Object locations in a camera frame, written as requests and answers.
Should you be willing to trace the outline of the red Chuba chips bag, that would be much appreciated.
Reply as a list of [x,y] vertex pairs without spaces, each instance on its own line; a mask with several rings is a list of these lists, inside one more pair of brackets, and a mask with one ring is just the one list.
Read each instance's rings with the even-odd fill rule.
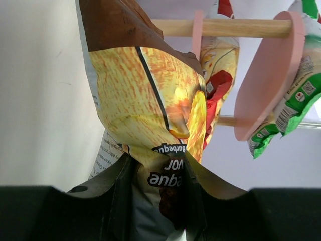
[[223,103],[234,86],[239,59],[236,37],[203,37],[200,64],[206,86],[205,148],[214,132]]
[[211,5],[210,11],[207,15],[209,18],[234,18],[234,13],[229,0],[215,0]]

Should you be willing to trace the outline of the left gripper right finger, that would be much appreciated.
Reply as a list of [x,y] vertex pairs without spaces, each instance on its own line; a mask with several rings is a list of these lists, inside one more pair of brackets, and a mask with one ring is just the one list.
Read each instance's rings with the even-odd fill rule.
[[187,240],[320,240],[320,189],[240,189],[186,154]]

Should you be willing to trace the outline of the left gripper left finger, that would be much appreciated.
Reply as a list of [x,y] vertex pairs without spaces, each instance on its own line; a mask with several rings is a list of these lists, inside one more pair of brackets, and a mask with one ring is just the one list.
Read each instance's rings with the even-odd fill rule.
[[1,240],[129,240],[133,161],[123,155],[92,179],[1,187]]

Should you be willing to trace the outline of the green Chuba chips bag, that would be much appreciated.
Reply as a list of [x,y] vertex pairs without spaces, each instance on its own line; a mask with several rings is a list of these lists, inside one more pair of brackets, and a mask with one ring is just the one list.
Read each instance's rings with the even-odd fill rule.
[[285,136],[320,99],[320,12],[316,1],[294,1],[288,9],[301,14],[306,35],[296,77],[269,116],[247,140],[253,158],[259,157],[278,133]]

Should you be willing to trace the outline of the brown Chuba chips bag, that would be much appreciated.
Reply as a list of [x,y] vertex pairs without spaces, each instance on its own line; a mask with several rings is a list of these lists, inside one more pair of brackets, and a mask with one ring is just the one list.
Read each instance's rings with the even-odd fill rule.
[[135,159],[130,240],[179,240],[186,153],[201,161],[205,81],[136,1],[76,1],[86,74],[109,138]]

